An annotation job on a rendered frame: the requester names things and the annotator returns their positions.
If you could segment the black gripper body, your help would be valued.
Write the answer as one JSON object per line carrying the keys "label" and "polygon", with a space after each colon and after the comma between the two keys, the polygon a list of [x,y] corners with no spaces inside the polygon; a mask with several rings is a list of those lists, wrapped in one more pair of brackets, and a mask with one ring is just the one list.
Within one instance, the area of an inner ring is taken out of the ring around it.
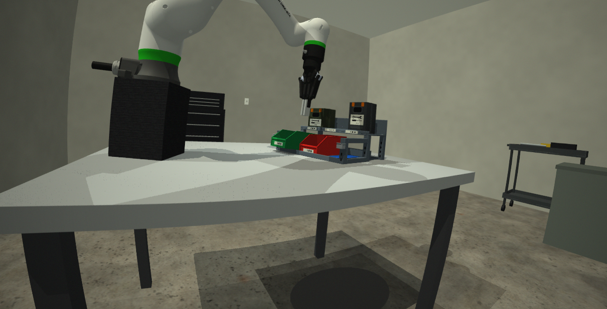
{"label": "black gripper body", "polygon": [[307,73],[306,82],[308,82],[309,73],[312,73],[311,82],[314,82],[314,80],[316,79],[316,74],[319,74],[319,71],[321,70],[321,62],[317,59],[305,59],[303,62],[303,69],[303,77],[304,74]]}

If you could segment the green bin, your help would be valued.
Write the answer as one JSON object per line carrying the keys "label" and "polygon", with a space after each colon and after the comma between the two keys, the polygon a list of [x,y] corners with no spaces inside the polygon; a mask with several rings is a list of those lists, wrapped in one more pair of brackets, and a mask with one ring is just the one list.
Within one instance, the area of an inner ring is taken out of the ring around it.
{"label": "green bin", "polygon": [[299,150],[300,143],[305,140],[309,134],[313,133],[282,129],[273,136],[272,145],[286,149]]}

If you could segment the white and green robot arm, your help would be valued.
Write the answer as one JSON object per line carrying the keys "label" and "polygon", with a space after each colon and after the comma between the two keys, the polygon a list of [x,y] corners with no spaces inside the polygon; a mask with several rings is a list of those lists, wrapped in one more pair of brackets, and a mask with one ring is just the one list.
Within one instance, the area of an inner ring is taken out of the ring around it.
{"label": "white and green robot arm", "polygon": [[[138,59],[92,63],[93,69],[123,78],[158,80],[180,86],[178,66],[184,39],[200,32],[222,0],[156,0],[148,5],[139,40]],[[255,0],[291,47],[304,45],[302,59],[324,61],[330,28],[320,18],[299,23],[283,0]]]}

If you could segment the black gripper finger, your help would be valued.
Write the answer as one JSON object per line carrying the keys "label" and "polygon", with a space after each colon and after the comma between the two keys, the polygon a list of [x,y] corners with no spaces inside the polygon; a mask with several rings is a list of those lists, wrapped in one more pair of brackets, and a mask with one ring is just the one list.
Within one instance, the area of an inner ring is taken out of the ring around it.
{"label": "black gripper finger", "polygon": [[302,108],[301,108],[301,115],[303,115],[304,113],[304,107],[305,107],[305,97],[306,97],[306,92],[307,92],[307,88],[308,88],[308,82],[306,82],[306,78],[307,78],[307,73],[304,74],[304,77],[299,77],[299,89],[300,89],[300,98],[302,98]]}
{"label": "black gripper finger", "polygon": [[310,115],[312,99],[316,98],[317,90],[320,86],[320,82],[321,82],[323,76],[321,76],[320,74],[317,73],[316,79],[314,80],[314,82],[311,82],[311,78],[312,78],[312,73],[309,73],[308,74],[308,88],[307,88],[307,92],[306,92],[305,107],[304,107],[304,111],[303,111],[303,115],[305,115],[305,116]]}

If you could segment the red bin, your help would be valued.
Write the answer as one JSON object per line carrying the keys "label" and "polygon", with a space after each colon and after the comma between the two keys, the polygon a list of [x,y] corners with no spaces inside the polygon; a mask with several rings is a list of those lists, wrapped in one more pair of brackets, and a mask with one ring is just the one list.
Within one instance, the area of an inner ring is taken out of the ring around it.
{"label": "red bin", "polygon": [[301,142],[300,151],[326,156],[340,155],[340,149],[336,148],[337,143],[340,143],[340,138],[347,137],[309,134],[309,136]]}

